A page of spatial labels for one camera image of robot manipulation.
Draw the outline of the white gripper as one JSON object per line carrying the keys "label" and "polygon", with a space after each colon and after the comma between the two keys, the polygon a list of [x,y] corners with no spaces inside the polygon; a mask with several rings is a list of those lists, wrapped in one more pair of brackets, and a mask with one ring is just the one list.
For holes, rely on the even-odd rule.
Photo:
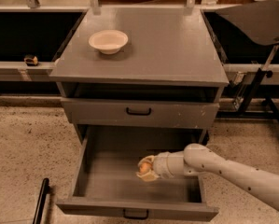
{"label": "white gripper", "polygon": [[136,175],[145,182],[152,182],[161,179],[173,178],[173,174],[169,170],[168,158],[170,156],[169,152],[162,152],[156,156],[149,155],[144,157],[138,162],[138,167],[144,164],[153,167],[153,171],[148,171],[147,173],[141,174],[139,172]]}

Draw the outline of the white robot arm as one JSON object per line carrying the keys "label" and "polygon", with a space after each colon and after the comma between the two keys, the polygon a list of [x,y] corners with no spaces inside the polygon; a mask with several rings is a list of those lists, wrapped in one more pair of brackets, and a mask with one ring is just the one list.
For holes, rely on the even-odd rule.
{"label": "white robot arm", "polygon": [[136,175],[151,182],[204,172],[224,178],[279,211],[279,175],[227,160],[200,144],[187,145],[183,151],[146,156],[138,162]]}

